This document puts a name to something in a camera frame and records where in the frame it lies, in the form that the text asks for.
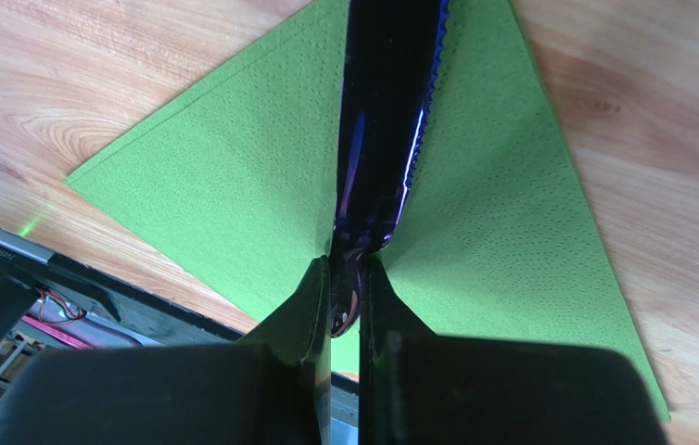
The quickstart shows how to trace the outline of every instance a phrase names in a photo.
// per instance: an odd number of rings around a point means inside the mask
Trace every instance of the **wooden table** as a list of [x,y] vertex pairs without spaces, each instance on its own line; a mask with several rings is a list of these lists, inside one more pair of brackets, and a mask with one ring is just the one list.
[[[0,0],[0,226],[232,327],[61,183],[307,0]],[[699,0],[518,0],[646,348],[699,443]]]

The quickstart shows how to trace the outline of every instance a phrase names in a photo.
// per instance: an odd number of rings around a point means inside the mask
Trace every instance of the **embossed dot pattern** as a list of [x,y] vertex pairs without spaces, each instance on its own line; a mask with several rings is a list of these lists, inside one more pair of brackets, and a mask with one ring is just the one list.
[[[261,319],[325,253],[346,1],[317,1],[84,164],[80,194]],[[432,328],[626,354],[667,419],[505,0],[453,0],[391,281]],[[332,344],[357,372],[357,328]]]

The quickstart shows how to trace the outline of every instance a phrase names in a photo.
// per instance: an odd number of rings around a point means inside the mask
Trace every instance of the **wooden surface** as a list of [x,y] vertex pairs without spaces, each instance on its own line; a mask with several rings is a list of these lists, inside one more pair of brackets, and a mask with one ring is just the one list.
[[[61,183],[307,0],[0,0],[0,226],[232,327]],[[673,423],[699,444],[699,0],[518,0]]]

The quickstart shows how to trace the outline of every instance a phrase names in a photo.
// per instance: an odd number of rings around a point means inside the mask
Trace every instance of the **light wood grain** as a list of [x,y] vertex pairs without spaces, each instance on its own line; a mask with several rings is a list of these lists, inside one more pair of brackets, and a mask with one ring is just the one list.
[[[0,0],[0,226],[253,320],[61,180],[306,0]],[[699,0],[517,0],[677,444],[699,443]]]

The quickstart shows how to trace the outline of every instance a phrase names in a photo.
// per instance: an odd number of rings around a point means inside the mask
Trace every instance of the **wire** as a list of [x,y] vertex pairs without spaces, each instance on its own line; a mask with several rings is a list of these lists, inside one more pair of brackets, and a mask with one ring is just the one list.
[[[73,312],[72,309],[70,309],[70,307],[67,305],[67,301],[64,300],[62,297],[56,296],[56,295],[54,295],[50,292],[47,292],[47,291],[40,293],[40,297],[43,299],[43,301],[40,303],[40,310],[37,314],[37,319],[45,324],[49,324],[49,325],[71,324],[72,322],[75,322],[77,320],[81,320],[82,318],[86,317],[86,311],[81,309],[81,311],[79,313]],[[47,303],[48,299],[52,299],[62,310],[64,310],[66,320],[61,320],[58,322],[50,322],[44,318],[43,311],[44,311],[45,304]]]

